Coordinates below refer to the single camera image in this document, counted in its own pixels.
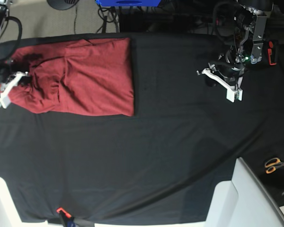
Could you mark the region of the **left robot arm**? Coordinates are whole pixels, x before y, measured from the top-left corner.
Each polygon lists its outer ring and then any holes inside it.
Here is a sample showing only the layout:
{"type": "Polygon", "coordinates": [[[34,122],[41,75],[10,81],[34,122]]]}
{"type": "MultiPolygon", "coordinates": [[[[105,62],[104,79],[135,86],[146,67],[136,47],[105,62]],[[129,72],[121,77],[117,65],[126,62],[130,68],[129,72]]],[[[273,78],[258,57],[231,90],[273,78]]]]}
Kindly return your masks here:
{"type": "Polygon", "coordinates": [[[213,31],[229,46],[226,53],[208,63],[215,83],[238,91],[247,66],[261,62],[266,22],[273,5],[272,0],[222,0],[214,6],[213,31]],[[234,20],[233,35],[228,37],[222,36],[217,28],[218,13],[223,7],[231,10],[234,20]]]}

